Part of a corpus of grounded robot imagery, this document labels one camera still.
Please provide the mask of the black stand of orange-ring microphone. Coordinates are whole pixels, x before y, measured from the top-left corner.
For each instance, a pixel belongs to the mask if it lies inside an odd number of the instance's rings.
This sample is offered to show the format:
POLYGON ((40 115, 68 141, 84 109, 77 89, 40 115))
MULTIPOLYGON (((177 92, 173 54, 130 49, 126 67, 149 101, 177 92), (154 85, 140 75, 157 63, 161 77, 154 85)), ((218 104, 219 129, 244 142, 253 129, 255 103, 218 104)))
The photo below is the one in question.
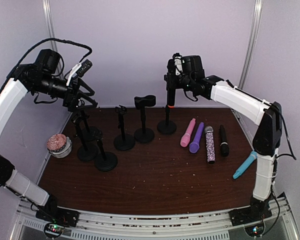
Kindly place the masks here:
POLYGON ((177 130, 177 125, 170 120, 170 107, 165 106, 165 119, 157 124, 157 130, 163 135, 172 135, 177 130))

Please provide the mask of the pink microphone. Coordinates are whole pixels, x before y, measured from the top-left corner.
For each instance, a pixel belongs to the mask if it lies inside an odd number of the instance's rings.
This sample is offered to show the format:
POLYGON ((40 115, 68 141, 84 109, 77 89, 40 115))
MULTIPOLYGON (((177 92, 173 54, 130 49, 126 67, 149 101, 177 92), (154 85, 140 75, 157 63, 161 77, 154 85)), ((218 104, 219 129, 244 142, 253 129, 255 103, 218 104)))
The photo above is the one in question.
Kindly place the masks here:
POLYGON ((189 122, 186 130, 185 130, 185 133, 183 134, 183 136, 180 139, 180 146, 181 147, 185 148, 185 147, 188 146, 195 125, 196 125, 196 119, 192 118, 191 121, 189 122))

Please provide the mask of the black stand of blue microphone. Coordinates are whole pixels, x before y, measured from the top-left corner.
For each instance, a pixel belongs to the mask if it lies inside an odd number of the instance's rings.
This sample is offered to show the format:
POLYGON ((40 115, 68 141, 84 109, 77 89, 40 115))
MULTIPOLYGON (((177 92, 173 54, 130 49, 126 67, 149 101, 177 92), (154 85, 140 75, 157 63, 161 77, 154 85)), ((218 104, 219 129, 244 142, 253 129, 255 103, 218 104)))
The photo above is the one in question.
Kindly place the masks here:
POLYGON ((97 156, 99 150, 93 143, 91 143, 91 141, 84 140, 79 126, 77 125, 79 113, 80 112, 74 113, 70 119, 70 121, 74 124, 76 136, 81 142, 81 146, 77 150, 77 157, 82 162, 89 162, 97 156))

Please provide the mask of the rhinestone silver microphone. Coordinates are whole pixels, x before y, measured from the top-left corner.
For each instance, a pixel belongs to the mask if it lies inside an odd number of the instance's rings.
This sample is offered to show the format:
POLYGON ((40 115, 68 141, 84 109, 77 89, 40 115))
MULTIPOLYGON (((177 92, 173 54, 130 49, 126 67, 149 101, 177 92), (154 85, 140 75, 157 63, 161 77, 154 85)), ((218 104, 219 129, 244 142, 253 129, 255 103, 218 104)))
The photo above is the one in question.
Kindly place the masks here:
POLYGON ((209 165, 212 165, 216 162, 214 130, 210 125, 208 125, 204 129, 204 133, 205 133, 207 163, 209 165))

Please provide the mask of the black stand of rhinestone microphone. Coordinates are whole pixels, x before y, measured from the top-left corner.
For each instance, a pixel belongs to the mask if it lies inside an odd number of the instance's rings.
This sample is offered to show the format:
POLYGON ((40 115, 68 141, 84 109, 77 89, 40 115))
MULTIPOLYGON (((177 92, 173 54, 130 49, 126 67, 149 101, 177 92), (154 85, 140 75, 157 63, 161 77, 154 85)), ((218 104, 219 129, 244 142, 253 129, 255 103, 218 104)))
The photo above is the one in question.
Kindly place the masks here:
POLYGON ((146 107, 154 107, 156 97, 154 95, 135 96, 134 105, 137 110, 140 110, 141 120, 141 128, 134 132, 134 139, 142 144, 150 143, 154 139, 155 133, 152 129, 146 127, 146 107))

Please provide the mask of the black stand of purple microphone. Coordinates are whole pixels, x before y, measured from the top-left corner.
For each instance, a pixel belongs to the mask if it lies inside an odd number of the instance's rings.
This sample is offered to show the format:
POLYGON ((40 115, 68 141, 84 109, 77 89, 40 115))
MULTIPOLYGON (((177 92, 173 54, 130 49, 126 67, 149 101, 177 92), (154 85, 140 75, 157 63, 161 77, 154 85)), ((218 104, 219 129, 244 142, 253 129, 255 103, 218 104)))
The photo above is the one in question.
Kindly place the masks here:
POLYGON ((115 112, 118 114, 118 128, 120 135, 116 136, 113 140, 114 147, 119 151, 128 151, 135 146, 135 139, 131 134, 127 134, 125 130, 124 115, 128 112, 127 108, 123 105, 115 107, 115 112))

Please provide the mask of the purple microphone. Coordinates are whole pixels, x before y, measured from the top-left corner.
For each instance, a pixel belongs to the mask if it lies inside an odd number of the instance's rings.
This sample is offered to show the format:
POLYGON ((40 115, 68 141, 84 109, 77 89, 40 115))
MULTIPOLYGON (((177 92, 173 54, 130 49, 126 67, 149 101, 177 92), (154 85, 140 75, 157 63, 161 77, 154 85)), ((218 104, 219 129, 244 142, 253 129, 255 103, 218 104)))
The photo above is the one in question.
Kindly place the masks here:
POLYGON ((202 133, 204 131, 204 126, 205 126, 204 122, 199 123, 193 141, 189 145, 189 152, 192 154, 197 153, 198 150, 200 149, 200 141, 201 141, 202 133))

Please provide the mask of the black microphone with white band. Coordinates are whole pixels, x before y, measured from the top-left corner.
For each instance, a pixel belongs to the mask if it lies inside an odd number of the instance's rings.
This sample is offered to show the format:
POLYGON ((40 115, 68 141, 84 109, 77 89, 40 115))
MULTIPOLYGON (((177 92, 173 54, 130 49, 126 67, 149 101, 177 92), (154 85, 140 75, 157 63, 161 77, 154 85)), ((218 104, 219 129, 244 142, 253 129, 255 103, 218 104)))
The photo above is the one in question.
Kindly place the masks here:
POLYGON ((227 157, 230 153, 230 149, 227 140, 226 130, 222 124, 219 127, 219 135, 220 135, 220 153, 223 157, 227 157))

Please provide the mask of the blue microphone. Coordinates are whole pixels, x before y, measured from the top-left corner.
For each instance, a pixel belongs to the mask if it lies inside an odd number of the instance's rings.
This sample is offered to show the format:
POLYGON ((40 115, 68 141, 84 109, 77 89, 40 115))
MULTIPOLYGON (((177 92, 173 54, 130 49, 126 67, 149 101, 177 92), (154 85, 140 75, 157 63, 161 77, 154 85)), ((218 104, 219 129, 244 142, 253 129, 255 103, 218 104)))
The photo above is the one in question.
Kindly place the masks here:
POLYGON ((257 153, 253 150, 246 160, 239 166, 239 168, 235 171, 232 178, 234 180, 238 179, 249 167, 250 165, 257 159, 257 153))

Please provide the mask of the black stand of pink microphone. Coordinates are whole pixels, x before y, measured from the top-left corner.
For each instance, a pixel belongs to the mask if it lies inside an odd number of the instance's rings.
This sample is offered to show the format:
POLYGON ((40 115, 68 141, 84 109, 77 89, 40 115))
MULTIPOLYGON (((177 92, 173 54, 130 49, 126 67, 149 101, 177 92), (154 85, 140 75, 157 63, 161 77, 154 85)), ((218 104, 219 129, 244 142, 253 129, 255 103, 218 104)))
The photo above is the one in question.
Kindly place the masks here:
POLYGON ((88 123, 89 115, 86 114, 84 110, 81 110, 78 114, 77 119, 77 125, 79 127, 79 130, 81 131, 81 134, 83 136, 83 139, 87 142, 91 142, 95 140, 95 132, 98 131, 98 129, 95 126, 90 126, 88 123))

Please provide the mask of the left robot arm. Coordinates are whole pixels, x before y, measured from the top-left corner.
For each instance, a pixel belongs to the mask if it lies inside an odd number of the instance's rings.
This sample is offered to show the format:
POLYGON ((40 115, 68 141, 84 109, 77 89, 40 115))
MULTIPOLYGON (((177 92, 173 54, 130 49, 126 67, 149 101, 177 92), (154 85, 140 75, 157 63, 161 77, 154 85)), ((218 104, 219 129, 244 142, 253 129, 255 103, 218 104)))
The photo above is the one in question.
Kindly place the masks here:
MULTIPOLYGON (((86 109, 86 106, 81 104, 82 100, 89 102, 91 108, 97 107, 97 102, 92 99, 94 90, 82 80, 84 74, 93 65, 87 59, 93 50, 85 44, 70 40, 55 38, 54 41, 80 47, 88 52, 72 67, 64 79, 60 79, 55 74, 63 58, 52 49, 42 49, 33 63, 23 64, 19 60, 0 88, 0 138, 14 110, 28 93, 46 94, 54 102, 62 99, 63 107, 69 112, 86 109)), ((1 155, 0 187, 7 188, 19 197, 27 199, 51 222, 57 222, 62 218, 57 199, 18 172, 15 166, 1 155)))

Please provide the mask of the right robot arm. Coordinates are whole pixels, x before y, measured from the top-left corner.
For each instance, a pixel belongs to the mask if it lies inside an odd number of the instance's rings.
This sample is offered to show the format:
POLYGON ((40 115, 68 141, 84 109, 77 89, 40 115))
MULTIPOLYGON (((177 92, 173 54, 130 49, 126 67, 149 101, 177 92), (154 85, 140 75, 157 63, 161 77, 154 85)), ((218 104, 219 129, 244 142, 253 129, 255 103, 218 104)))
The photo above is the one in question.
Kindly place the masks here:
POLYGON ((250 206, 242 216, 256 221, 263 217, 270 197, 274 196, 273 183, 277 169, 277 159, 281 157, 279 147, 282 134, 287 134, 287 126, 278 102, 259 99, 216 75, 206 76, 198 55, 181 56, 175 53, 167 62, 167 101, 165 120, 157 125, 160 133, 169 135, 176 131, 176 124, 170 120, 170 110, 175 106, 176 90, 192 92, 191 100, 204 97, 223 104, 244 115, 258 126, 252 141, 256 152, 257 169, 255 185, 250 198, 250 206))

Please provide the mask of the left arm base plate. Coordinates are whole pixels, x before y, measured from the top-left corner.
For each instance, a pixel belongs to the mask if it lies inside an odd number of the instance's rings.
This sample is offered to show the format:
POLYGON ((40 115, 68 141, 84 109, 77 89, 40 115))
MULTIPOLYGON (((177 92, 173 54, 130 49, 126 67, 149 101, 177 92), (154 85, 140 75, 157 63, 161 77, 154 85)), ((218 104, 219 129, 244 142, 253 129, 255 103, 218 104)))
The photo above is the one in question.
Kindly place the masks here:
POLYGON ((58 208, 56 214, 48 216, 42 211, 37 211, 35 217, 47 222, 57 223, 64 227, 76 227, 80 213, 76 210, 58 208))

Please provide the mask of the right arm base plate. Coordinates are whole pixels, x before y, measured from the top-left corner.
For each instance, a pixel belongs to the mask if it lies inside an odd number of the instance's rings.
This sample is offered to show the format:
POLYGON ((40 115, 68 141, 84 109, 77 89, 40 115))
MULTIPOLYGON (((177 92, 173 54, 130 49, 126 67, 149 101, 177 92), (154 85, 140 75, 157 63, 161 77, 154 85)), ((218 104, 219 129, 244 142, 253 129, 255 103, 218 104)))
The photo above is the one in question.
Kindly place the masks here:
POLYGON ((255 212, 251 207, 236 208, 228 212, 232 226, 246 225, 270 218, 273 214, 270 210, 255 212))

